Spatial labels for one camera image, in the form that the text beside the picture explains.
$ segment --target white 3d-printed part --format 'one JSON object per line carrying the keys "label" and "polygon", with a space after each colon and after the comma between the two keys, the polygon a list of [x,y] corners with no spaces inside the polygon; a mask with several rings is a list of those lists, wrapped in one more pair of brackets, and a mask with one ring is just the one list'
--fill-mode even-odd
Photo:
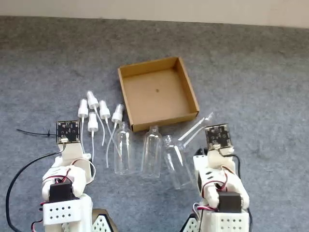
{"label": "white 3d-printed part", "polygon": [[[194,220],[195,225],[197,225],[197,221],[194,218],[192,218],[192,220]],[[68,223],[64,223],[62,225],[62,230],[63,232],[70,232],[70,225]],[[92,225],[92,232],[112,232],[109,224],[107,223],[105,216],[99,215],[97,217],[97,219]]]}
{"label": "white 3d-printed part", "polygon": [[242,213],[207,213],[202,218],[203,232],[248,232],[249,214]]}
{"label": "white 3d-printed part", "polygon": [[81,200],[48,203],[43,205],[44,225],[62,224],[81,220]]}
{"label": "white 3d-printed part", "polygon": [[195,218],[191,217],[185,228],[183,229],[183,232],[198,232],[198,229],[199,229],[199,225],[198,225],[198,222]]}
{"label": "white 3d-printed part", "polygon": [[92,225],[92,232],[112,232],[104,215],[99,215]]}

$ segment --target brown cardboard tray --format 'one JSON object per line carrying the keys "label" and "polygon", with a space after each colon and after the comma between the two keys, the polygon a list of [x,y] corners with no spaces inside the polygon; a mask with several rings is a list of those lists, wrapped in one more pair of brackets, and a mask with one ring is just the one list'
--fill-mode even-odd
{"label": "brown cardboard tray", "polygon": [[193,120],[198,103],[180,57],[130,64],[118,69],[133,131]]}

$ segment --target gray carpet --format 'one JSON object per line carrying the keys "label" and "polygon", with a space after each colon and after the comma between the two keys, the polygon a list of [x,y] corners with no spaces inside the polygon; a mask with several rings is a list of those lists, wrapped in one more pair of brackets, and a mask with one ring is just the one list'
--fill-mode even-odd
{"label": "gray carpet", "polygon": [[[9,231],[4,199],[15,173],[57,150],[54,138],[15,128],[55,132],[55,121],[77,118],[88,89],[113,111],[123,102],[117,68],[168,56],[183,57],[199,117],[214,111],[214,123],[229,123],[253,231],[308,231],[308,29],[26,17],[0,17],[0,231]],[[193,123],[161,133],[178,137]],[[104,165],[102,131],[97,135],[97,177],[86,189],[94,207],[108,209],[121,232],[179,231],[199,200],[196,188],[175,191],[164,164],[156,181],[115,175]],[[138,155],[143,135],[136,134]],[[190,155],[204,145],[201,134]],[[42,216],[41,177],[52,163],[30,166],[13,189],[11,213],[22,231]]]}

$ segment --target black circuit board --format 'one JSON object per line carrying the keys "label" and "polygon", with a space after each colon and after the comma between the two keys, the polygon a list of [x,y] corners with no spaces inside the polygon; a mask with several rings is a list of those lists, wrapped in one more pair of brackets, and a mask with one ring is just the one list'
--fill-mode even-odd
{"label": "black circuit board", "polygon": [[68,143],[78,143],[80,140],[79,121],[58,121],[56,125],[57,143],[61,143],[62,138],[67,138]]}
{"label": "black circuit board", "polygon": [[205,132],[209,151],[232,147],[227,124],[206,127]]}

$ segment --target empty plastic bottle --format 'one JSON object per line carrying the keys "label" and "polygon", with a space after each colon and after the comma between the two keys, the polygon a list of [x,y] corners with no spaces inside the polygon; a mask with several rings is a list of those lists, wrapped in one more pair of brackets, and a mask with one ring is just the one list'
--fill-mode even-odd
{"label": "empty plastic bottle", "polygon": [[116,174],[128,175],[135,171],[132,136],[133,132],[125,122],[122,122],[120,128],[115,132],[114,171]]}
{"label": "empty plastic bottle", "polygon": [[144,136],[144,151],[141,175],[145,178],[159,178],[161,168],[162,135],[158,126],[150,127]]}
{"label": "empty plastic bottle", "polygon": [[175,189],[181,189],[193,182],[192,174],[184,157],[183,146],[175,143],[170,135],[163,138],[163,156]]}

